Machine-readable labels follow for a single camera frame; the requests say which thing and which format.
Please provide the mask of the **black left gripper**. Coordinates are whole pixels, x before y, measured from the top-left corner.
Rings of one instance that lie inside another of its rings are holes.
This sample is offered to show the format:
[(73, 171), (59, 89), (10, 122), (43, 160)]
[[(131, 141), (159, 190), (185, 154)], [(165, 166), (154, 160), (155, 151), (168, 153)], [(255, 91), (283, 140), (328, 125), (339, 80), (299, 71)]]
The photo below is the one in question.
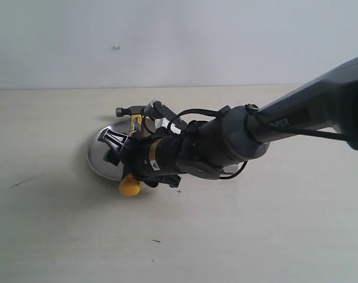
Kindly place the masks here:
[[(131, 166), (131, 138), (111, 129), (103, 130), (97, 140), (105, 143), (110, 149), (103, 156), (103, 161), (118, 166)], [(159, 184), (177, 188), (181, 182), (183, 170), (176, 165), (177, 155), (181, 146), (178, 137), (146, 137), (134, 143), (137, 150), (132, 168), (135, 177), (151, 188)]]

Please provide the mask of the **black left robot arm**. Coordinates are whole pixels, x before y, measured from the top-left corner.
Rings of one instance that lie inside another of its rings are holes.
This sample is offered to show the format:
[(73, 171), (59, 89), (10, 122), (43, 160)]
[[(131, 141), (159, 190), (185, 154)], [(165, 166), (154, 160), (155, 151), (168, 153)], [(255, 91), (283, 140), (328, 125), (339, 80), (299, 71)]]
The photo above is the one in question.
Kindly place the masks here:
[(271, 142), (291, 136), (340, 140), (358, 150), (358, 57), (264, 107), (191, 108), (186, 113), (207, 119), (186, 123), (160, 101), (116, 110), (119, 117), (130, 116), (130, 133), (104, 129), (98, 141), (108, 148), (104, 160), (123, 166), (123, 186), (177, 187), (183, 174), (229, 179), (226, 167), (243, 169)]

